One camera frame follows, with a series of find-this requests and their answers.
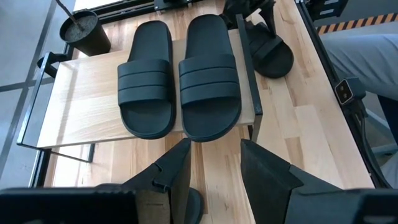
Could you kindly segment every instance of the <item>yellow and black hazard stripe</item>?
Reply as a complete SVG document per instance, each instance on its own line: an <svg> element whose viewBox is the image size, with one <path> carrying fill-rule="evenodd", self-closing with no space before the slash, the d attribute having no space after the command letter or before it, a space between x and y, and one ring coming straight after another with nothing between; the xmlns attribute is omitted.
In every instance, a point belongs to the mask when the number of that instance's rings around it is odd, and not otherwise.
<svg viewBox="0 0 398 224"><path fill-rule="evenodd" d="M385 15L380 15L380 16L371 16L371 17L365 18L365 19L357 19L357 20L353 20L353 21L325 25L325 26L317 27L317 31L319 34L326 34L326 33L340 31L340 30L348 30L348 29L383 24L383 23L394 22L394 21L398 21L398 13L396 13L396 12L390 13L390 14L385 14Z"/></svg>

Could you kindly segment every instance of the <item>slide sandal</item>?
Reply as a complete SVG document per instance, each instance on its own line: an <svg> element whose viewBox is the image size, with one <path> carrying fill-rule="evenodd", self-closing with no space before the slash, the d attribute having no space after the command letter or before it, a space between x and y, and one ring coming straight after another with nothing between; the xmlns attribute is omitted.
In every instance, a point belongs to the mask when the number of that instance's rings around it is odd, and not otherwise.
<svg viewBox="0 0 398 224"><path fill-rule="evenodd" d="M196 142L225 135L241 114L241 90L228 30L221 17L199 16L188 27L180 70L182 123Z"/></svg>
<svg viewBox="0 0 398 224"><path fill-rule="evenodd" d="M141 24L130 56L118 67L118 102L126 129L142 139L164 137L175 122L172 39L161 21Z"/></svg>
<svg viewBox="0 0 398 224"><path fill-rule="evenodd" d="M260 22L255 26L246 23L250 53L254 69L268 78L280 78L290 72L294 57L290 47L277 35L274 37L268 27Z"/></svg>

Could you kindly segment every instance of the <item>wood grain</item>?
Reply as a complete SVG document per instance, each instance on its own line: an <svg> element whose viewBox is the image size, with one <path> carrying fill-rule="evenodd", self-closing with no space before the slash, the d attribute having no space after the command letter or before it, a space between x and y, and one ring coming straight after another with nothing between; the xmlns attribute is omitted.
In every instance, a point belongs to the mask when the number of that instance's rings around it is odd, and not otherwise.
<svg viewBox="0 0 398 224"><path fill-rule="evenodd" d="M242 112L237 126L254 122L248 75L238 30L229 31L241 87ZM177 115L171 133L181 133L178 64L186 40L173 41ZM135 138L123 125L118 106L118 65L129 51L118 51L60 63L37 147L51 148Z"/></svg>
<svg viewBox="0 0 398 224"><path fill-rule="evenodd" d="M190 9L169 11L160 17L144 15L105 27L113 38L113 47L120 50L131 46L134 29L145 19L165 21L173 39L183 39L192 18L220 13L222 2L205 0ZM278 0L274 14L277 32L292 48L295 62L292 71L280 80L257 74L264 110L257 143L344 189L373 187L294 1ZM252 15L252 20L261 21L257 14ZM284 108L288 111L278 114ZM295 124L289 126L281 119ZM94 163L82 164L59 157L54 175L47 183L58 186L61 178L65 179L61 183L69 186L121 183L145 169L182 137L182 134L172 134L155 141L133 139L97 144ZM244 127L234 128L216 141L192 147L191 187L202 193L206 205L202 223L255 223L240 177L241 138L248 138ZM60 152L79 154L81 150L73 146L63 147Z"/></svg>

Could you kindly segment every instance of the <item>black cup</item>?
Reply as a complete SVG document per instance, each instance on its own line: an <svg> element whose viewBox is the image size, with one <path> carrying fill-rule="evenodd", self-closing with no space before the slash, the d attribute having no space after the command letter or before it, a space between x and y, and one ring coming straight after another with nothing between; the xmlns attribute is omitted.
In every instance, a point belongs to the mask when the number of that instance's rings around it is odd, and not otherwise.
<svg viewBox="0 0 398 224"><path fill-rule="evenodd" d="M77 12L73 15L76 20L79 20L85 16L95 16L96 17L96 24L94 29L89 32L85 37L81 38L80 40L76 40L73 42L65 40L65 34L68 28L73 24L73 21L68 18L61 26L60 29L60 37L63 41L71 45L72 47L76 47L81 52L86 54L87 56L94 56L99 54L108 53L111 50L111 42L106 36L105 31L98 19L98 16L95 12L92 11L81 11Z"/></svg>

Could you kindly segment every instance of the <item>gray pants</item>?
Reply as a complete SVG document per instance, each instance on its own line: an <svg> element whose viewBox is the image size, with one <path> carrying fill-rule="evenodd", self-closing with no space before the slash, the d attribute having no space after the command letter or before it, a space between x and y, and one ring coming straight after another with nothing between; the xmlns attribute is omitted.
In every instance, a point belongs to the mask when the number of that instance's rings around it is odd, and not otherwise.
<svg viewBox="0 0 398 224"><path fill-rule="evenodd" d="M357 76L366 91L398 101L398 34L325 39L340 78Z"/></svg>

